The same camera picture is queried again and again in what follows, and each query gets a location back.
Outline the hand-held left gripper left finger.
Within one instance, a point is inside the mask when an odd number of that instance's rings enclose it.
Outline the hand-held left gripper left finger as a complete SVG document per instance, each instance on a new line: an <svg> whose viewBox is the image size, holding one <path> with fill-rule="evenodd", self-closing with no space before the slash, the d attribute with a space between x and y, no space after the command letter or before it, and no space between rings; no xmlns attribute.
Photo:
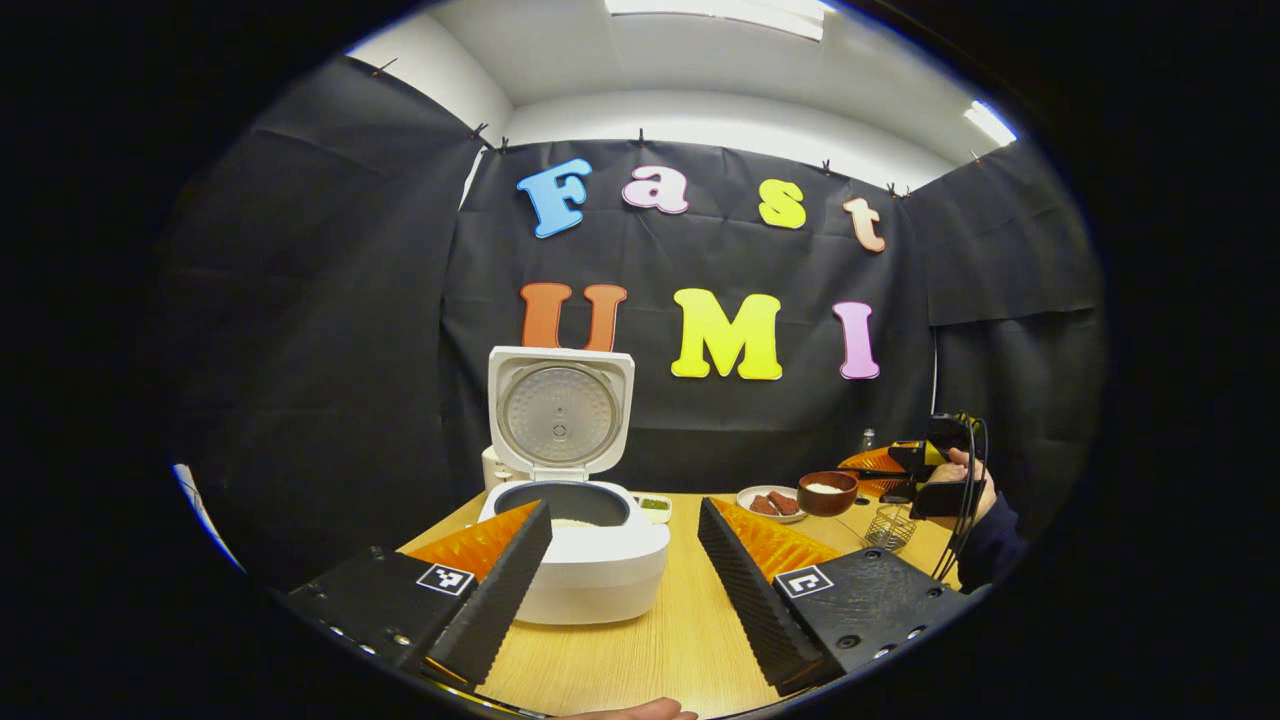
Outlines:
<svg viewBox="0 0 1280 720"><path fill-rule="evenodd" d="M550 544L532 501L412 553L371 547L284 594L300 619L390 670L485 683Z"/></svg>

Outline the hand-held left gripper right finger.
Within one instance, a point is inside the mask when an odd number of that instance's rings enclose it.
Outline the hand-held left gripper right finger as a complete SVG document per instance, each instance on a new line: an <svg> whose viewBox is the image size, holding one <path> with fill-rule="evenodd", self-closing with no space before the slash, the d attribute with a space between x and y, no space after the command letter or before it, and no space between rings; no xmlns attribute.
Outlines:
<svg viewBox="0 0 1280 720"><path fill-rule="evenodd" d="M887 548L838 553L719 498L701 501L698 538L781 694L867 675L977 602Z"/></svg>

